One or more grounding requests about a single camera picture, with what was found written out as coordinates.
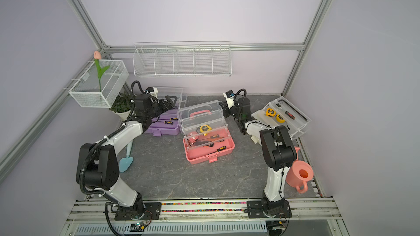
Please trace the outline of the purple toolbox clear lid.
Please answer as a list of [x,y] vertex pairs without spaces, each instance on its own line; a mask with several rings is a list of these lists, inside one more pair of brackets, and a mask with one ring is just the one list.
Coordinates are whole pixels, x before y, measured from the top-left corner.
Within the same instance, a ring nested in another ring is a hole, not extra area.
[[[157,98],[165,99],[166,95],[177,96],[177,113],[180,108],[185,106],[187,96],[183,93],[182,87],[157,87]],[[161,137],[162,135],[177,135],[180,132],[179,121],[177,115],[174,116],[162,116],[152,120],[152,124],[145,131],[145,133],[152,134],[155,137]]]

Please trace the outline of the pink toolbox clear lid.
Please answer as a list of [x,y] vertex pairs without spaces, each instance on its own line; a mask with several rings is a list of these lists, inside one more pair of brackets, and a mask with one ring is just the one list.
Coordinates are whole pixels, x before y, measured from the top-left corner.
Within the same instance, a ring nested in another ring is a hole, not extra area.
[[[180,131],[184,135],[185,155],[192,165],[215,162],[218,158],[232,153],[235,148],[220,103],[201,103],[184,107],[177,113]],[[202,125],[209,125],[212,130],[203,135],[199,132]]]

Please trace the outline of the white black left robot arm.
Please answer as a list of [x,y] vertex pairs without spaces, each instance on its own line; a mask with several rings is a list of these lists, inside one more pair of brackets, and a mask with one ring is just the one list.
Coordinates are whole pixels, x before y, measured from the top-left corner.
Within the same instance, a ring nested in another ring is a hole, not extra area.
[[121,126],[96,143],[86,143],[79,151],[76,182],[85,195],[97,194],[133,220],[146,213],[142,195],[120,177],[117,155],[135,138],[149,129],[154,119],[176,108],[177,96],[159,99],[158,89],[149,87],[140,94],[130,91],[130,113]]

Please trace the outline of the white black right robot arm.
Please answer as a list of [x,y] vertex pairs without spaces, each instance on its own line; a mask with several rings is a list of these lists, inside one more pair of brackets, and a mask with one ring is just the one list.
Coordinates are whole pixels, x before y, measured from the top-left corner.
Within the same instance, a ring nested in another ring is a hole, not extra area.
[[240,132],[250,135],[261,145],[262,155],[269,169],[262,204],[268,207],[283,204],[286,177],[297,159],[287,128],[282,125],[272,127],[254,118],[246,89],[242,88],[236,93],[229,90],[223,96],[225,101],[221,103],[221,107],[224,117],[233,117]]

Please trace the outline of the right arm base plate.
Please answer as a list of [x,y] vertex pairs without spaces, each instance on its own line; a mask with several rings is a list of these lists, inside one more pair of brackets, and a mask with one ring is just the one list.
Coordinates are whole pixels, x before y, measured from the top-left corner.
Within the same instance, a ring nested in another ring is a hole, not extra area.
[[265,198],[257,201],[248,201],[244,212],[252,219],[292,217],[290,204],[285,199],[276,202],[269,202]]

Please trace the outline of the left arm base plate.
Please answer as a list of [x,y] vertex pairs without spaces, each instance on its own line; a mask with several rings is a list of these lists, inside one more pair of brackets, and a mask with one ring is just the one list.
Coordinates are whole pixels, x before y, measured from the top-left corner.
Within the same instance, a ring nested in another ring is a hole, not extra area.
[[118,206],[114,219],[116,221],[158,220],[161,208],[160,202],[145,202],[131,207]]

